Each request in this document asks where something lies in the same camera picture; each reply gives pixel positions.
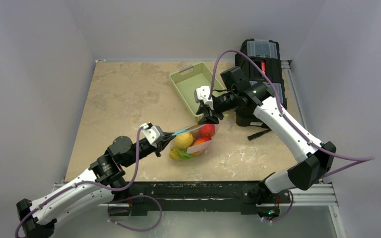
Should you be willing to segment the green yellow fake mango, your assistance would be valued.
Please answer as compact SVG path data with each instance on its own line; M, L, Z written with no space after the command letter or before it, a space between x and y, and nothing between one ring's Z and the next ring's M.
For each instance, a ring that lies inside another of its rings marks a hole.
M186 161L186 160L193 159L195 156L188 154L186 152L186 149L177 149L177 148L173 147L169 151L169 157L172 160L176 160L176 161L178 161L178 160Z

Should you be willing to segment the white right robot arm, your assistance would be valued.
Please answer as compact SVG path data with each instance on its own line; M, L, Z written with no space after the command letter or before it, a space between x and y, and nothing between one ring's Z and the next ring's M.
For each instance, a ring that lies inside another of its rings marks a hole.
M287 146L297 164L285 171L273 173L261 181L258 189L263 201L270 202L278 193L298 188L308 190L331 168L336 147L323 143L304 129L280 104L271 87L263 82L251 83L240 67L221 73L227 93L210 96L210 87L195 89L194 98L200 104L197 113L203 117L198 124L218 124L223 113L232 109L251 110Z

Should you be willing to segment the red orange fake tomato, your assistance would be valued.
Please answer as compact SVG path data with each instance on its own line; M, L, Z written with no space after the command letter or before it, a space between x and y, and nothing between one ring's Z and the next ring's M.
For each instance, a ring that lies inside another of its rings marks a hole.
M203 136L198 138L191 147L187 149L187 153L193 156L198 156L204 152L212 143L210 136Z

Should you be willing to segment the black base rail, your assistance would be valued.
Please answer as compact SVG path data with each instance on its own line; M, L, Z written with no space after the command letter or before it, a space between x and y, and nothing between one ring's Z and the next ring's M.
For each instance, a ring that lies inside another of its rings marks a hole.
M135 182L115 195L108 207L111 216L146 216L150 211L239 212L276 218L280 207L291 202L290 192L268 194L259 181L161 181Z

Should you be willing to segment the green perforated plastic basket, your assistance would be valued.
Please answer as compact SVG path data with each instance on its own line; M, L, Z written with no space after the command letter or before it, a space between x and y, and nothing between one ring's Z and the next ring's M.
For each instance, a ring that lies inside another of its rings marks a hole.
M199 103L195 101L194 91L201 86L211 86L212 71L206 63L198 62L171 73L169 78L193 122L198 122L201 115L196 113Z

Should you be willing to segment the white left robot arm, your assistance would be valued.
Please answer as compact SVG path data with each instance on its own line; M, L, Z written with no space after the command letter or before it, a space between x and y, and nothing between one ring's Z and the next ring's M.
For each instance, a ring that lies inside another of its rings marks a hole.
M119 136L106 151L72 181L58 190L35 200L22 199L17 205L19 224L15 237L23 231L26 238L49 238L57 223L91 205L129 202L141 198L132 196L140 159L154 153L160 156L176 137L157 126L140 127L136 142Z

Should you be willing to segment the brown fake potato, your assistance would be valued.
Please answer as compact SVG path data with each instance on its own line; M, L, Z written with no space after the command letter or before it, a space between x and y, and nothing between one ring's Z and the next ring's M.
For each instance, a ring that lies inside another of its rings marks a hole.
M189 129L191 135L193 136L194 139L198 139L201 137L201 132L200 132L200 125L194 125Z

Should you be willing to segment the clear zip bag blue seal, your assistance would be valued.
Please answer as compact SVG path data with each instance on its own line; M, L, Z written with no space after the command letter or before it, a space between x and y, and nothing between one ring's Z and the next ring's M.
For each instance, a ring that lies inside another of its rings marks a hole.
M218 127L216 124L194 124L178 131L170 143L169 158L189 161L201 157L211 146Z

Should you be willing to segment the yellow fake lemon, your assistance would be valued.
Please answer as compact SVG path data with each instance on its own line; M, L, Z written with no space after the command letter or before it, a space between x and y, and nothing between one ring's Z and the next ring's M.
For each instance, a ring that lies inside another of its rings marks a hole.
M190 132L178 134L174 139L174 147L177 149L187 149L193 143L193 136Z

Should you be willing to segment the red fake apple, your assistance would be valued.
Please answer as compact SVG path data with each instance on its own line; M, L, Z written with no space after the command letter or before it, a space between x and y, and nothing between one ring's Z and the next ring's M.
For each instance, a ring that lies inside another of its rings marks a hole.
M213 137L216 133L216 127L214 124L205 124L199 130L201 136Z

